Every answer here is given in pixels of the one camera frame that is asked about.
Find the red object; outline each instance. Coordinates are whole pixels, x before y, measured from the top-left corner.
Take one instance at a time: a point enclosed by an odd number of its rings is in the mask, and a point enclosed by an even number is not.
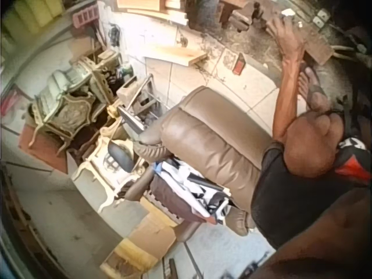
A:
[[[244,67],[245,67],[245,64],[246,63],[245,63],[245,59],[244,59],[243,54],[239,53],[238,60],[235,63],[235,66],[232,70],[232,73],[237,74],[238,76],[240,76]]]
[[[97,4],[80,10],[72,16],[72,21],[75,28],[80,28],[81,26],[93,22],[96,19],[99,19]]]
[[[13,88],[10,90],[10,93],[8,96],[4,98],[4,100],[1,100],[0,105],[0,112],[1,116],[5,116],[9,109],[12,108],[12,106],[15,105],[15,103],[20,99],[20,94],[18,92],[19,88],[16,86],[13,86]]]
[[[359,162],[355,158],[355,155],[347,160],[344,165],[337,168],[335,172],[343,176],[355,177],[366,181],[369,181],[371,179],[371,173],[366,171],[359,164]]]

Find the yellow object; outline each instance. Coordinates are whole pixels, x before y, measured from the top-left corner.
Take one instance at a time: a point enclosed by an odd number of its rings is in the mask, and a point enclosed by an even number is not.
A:
[[[166,255],[175,240],[173,229],[150,213],[115,247],[101,270],[114,279],[141,278]]]
[[[114,252],[142,272],[150,270],[159,260],[137,247],[128,238],[123,239]]]
[[[27,40],[31,37],[30,32],[28,32],[25,25],[18,17],[18,14],[14,8],[10,8],[5,13],[2,23],[9,32],[10,36],[12,36],[12,38],[18,43],[27,42]]]
[[[53,20],[51,12],[49,11],[48,6],[43,0],[25,1],[28,4],[28,7],[30,7],[40,27],[46,26],[49,22]]]
[[[169,227],[175,227],[178,224],[173,221],[171,218],[166,216],[160,209],[158,209],[155,205],[150,203],[144,196],[139,201],[140,204],[147,209],[148,212],[154,214],[158,219],[160,219],[165,225]]]
[[[44,0],[53,17],[59,16],[63,12],[63,5],[60,0]]]
[[[26,28],[32,33],[37,34],[40,31],[40,26],[36,21],[30,7],[23,0],[17,0],[14,3],[14,8],[23,21]]]

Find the tile floor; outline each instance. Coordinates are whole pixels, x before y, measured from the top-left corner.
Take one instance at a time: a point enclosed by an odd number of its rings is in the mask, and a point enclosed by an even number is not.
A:
[[[121,28],[119,48],[123,60],[132,64],[134,73],[140,77],[153,74],[159,97],[169,106],[174,106],[198,86],[208,86],[235,103],[271,135],[274,108],[278,88],[262,72],[247,64],[240,76],[232,74],[238,54],[216,39],[187,27],[177,27],[156,19],[137,15],[111,12],[110,8],[101,21],[116,23]],[[148,59],[141,56],[140,49],[146,44],[178,45],[201,49],[208,58],[196,65],[185,67],[178,64]],[[298,99],[298,113],[306,109],[305,101]],[[234,278],[253,260],[258,260],[265,251],[273,249],[258,232],[239,237],[223,226],[202,225],[187,242],[204,278],[219,278],[225,272]],[[190,279],[195,274],[183,244],[176,245],[166,259],[176,261],[178,276]],[[156,266],[149,278],[161,274]]]

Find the red strap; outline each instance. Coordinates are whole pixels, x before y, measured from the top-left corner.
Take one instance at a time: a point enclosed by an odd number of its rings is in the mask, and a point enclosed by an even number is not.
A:
[[[335,170],[336,173],[343,176],[351,176],[362,180],[369,181],[371,179],[371,173],[366,171],[360,163],[357,161],[355,155],[351,156],[341,167]]]

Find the black shorts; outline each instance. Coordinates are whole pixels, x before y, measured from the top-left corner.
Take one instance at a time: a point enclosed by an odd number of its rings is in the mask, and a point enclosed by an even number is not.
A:
[[[350,158],[354,162],[357,154],[357,160],[362,161],[359,164],[370,170],[370,152],[348,145],[340,149],[334,169],[327,174],[299,177],[288,171],[283,151],[283,144],[274,142],[265,152],[251,205],[257,228],[276,249],[307,229],[341,195],[354,187],[367,187],[366,183],[347,179],[345,173],[337,172],[345,162],[350,162]]]

